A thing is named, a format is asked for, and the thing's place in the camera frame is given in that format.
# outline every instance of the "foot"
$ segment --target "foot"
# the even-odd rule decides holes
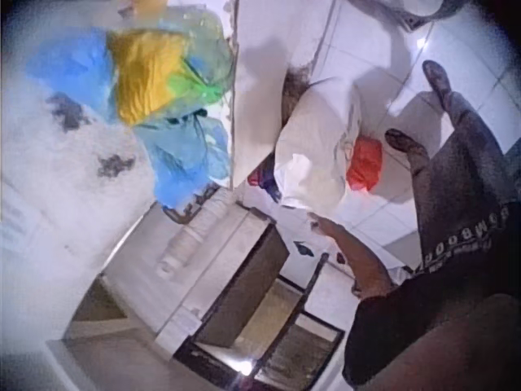
[[[417,153],[419,155],[427,154],[427,151],[422,144],[414,141],[411,137],[400,130],[389,129],[385,132],[385,140],[397,151],[404,153]]]
[[[423,73],[425,73],[425,78],[431,85],[431,88],[438,95],[438,99],[440,100],[441,107],[444,107],[444,98],[445,96],[452,91],[450,88],[449,77],[447,76],[447,72],[443,69],[441,65],[437,62],[428,59],[427,61],[423,61],[422,64]]]

